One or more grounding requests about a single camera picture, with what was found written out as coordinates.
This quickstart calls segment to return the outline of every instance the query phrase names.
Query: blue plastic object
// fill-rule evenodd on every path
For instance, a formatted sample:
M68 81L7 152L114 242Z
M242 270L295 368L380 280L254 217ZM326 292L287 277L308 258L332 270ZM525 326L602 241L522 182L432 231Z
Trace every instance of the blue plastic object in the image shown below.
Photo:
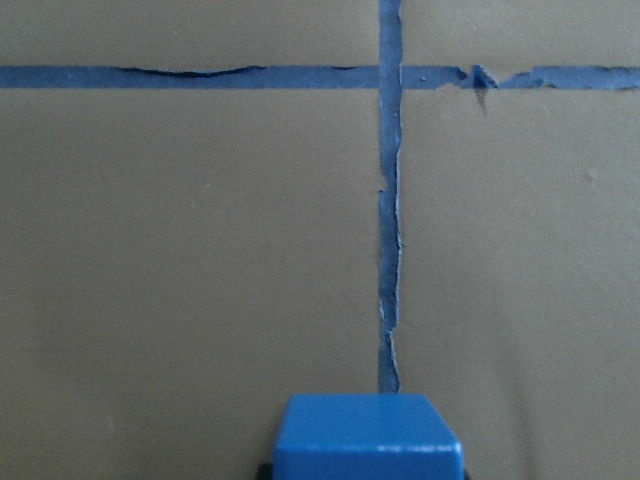
M295 395L274 480L463 480L462 445L424 395Z

